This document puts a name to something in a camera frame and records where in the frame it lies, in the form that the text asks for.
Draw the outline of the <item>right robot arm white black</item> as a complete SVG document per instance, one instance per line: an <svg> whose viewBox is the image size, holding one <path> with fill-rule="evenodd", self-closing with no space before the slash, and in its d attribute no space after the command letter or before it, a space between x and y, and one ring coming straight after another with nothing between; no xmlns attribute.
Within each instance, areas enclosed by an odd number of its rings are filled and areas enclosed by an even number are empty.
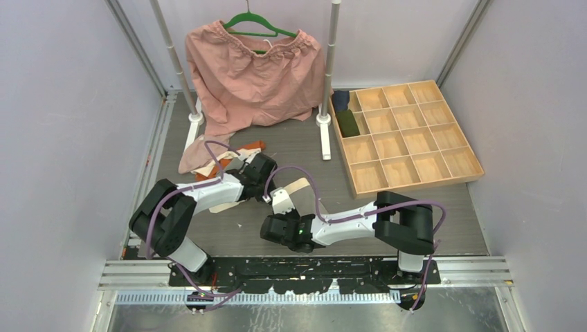
<svg viewBox="0 0 587 332"><path fill-rule="evenodd" d="M395 273L405 283L422 276L424 258L435 252L435 201L382 191L373 202L353 210L305 215L286 193L274 192L271 202L273 214L265 218L260 237L293 252L311 253L340 241L375 238L397 250Z"/></svg>

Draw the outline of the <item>grey underwear cream waistband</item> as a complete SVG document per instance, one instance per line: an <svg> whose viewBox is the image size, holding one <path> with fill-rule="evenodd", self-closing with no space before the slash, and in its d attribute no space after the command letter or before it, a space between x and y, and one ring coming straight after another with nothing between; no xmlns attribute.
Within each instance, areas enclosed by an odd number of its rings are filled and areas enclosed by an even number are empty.
<svg viewBox="0 0 587 332"><path fill-rule="evenodd" d="M283 189L288 193L292 203L300 215L316 213L315 194L306 178L299 178L297 181L294 181L283 187ZM244 202L242 201L238 203L224 203L217 205L210 208L209 212L217 214L238 206L240 203ZM321 214L329 213L320 201L318 202L318 207Z"/></svg>
<svg viewBox="0 0 587 332"><path fill-rule="evenodd" d="M214 178L219 176L221 170L226 171L231 168L239 167L249 157L252 157L260 152L262 152L262 148L260 147L252 149L238 149L236 152L226 151L221 155L218 155L218 163L211 160L208 164L193 171L193 173L199 181L203 178Z"/></svg>

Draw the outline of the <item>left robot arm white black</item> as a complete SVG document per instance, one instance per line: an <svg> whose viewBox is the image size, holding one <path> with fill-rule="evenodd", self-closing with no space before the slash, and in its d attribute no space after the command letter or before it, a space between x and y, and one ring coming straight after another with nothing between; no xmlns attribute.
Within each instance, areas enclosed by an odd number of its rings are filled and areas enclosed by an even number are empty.
<svg viewBox="0 0 587 332"><path fill-rule="evenodd" d="M192 217L225 203L262 201L265 185L275 188L269 175L278 164L262 152L234 159L218 176L205 181L155 183L129 220L129 229L160 257L181 264L197 286L213 275L210 255L187 237Z"/></svg>

